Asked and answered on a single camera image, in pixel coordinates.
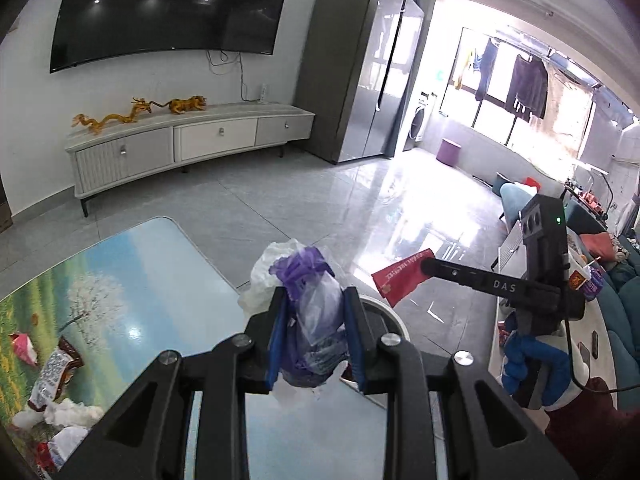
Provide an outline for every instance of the pink pillow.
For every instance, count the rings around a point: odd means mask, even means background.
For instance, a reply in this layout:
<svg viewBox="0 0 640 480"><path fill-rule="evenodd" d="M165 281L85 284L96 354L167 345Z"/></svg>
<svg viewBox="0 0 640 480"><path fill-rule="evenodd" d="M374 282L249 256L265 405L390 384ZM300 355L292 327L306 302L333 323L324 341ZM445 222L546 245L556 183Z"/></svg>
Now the pink pillow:
<svg viewBox="0 0 640 480"><path fill-rule="evenodd" d="M580 240L587 247L591 256L601 258L603 262L615 262L616 251L611 243L609 233L598 233L596 235L580 235Z"/></svg>

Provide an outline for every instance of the red card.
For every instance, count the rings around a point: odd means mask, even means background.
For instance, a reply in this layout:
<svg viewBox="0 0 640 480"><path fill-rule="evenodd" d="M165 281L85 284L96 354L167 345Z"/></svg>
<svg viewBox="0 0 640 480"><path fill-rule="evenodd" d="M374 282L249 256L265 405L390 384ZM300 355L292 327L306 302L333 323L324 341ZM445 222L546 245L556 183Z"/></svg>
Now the red card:
<svg viewBox="0 0 640 480"><path fill-rule="evenodd" d="M396 306L402 298L413 292L415 287L430 278L420 270L420 263L425 258L435 258L431 249L409 256L371 275L378 292L389 305Z"/></svg>

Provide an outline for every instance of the curved tv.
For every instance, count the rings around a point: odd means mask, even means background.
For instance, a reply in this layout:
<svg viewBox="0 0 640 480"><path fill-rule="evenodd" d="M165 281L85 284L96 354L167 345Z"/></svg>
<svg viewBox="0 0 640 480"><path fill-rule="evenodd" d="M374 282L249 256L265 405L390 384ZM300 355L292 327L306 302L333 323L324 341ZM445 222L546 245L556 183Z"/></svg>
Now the curved tv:
<svg viewBox="0 0 640 480"><path fill-rule="evenodd" d="M50 71L157 50L273 54L284 0L62 0Z"/></svg>

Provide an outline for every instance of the golden dragon figurine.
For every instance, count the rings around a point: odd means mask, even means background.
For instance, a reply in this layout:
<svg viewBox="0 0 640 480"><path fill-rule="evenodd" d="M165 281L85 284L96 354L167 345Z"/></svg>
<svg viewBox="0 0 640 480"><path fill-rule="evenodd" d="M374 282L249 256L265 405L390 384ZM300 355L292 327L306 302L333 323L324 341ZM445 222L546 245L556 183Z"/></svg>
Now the golden dragon figurine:
<svg viewBox="0 0 640 480"><path fill-rule="evenodd" d="M151 113L151 103L147 103L144 99L136 99L133 98L133 106L131 107L131 112L128 116L122 116L118 114L110 114L107 115L100 122L95 119L88 118L84 114L78 114L74 117L71 127L78 126L78 124L82 124L82 126L88 126L89 131L93 132L95 135L100 134L102 128L107 123L107 121L111 121L112 119L116 119L121 123L135 123L136 115L140 112L149 112Z"/></svg>
<svg viewBox="0 0 640 480"><path fill-rule="evenodd" d="M183 114L185 112L193 112L195 110L202 111L207 106L207 100L201 95L194 95L189 99L171 99L168 103L161 105L155 101L149 104L159 106L160 108L169 107L172 114Z"/></svg>

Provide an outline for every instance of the blue glove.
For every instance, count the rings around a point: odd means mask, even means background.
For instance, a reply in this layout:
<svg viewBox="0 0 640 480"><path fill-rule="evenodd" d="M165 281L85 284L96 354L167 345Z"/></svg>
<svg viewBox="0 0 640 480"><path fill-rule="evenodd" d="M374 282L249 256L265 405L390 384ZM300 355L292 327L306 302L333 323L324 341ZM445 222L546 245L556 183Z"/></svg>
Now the blue glove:
<svg viewBox="0 0 640 480"><path fill-rule="evenodd" d="M542 392L542 405L546 410L557 410L575 399L581 389L571 380L569 353L564 324L552 335L533 337L521 336L515 330L515 314L505 320L505 329L511 335L504 344L502 363L502 386L513 395L520 382L527 377L525 357L542 361L549 367L549 377ZM572 341L574 373L580 384L589 380L589 367L583 362L580 351Z"/></svg>

